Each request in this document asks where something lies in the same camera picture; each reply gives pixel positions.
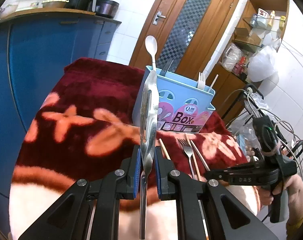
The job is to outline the person's right hand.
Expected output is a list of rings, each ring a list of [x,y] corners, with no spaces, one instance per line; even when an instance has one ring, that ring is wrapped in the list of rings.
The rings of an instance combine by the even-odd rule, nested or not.
[[[303,216],[303,180],[298,174],[287,177],[273,191],[261,186],[253,186],[253,188],[258,195],[259,209],[262,206],[271,205],[276,196],[287,192],[289,216],[293,217],[292,220],[300,219]]]

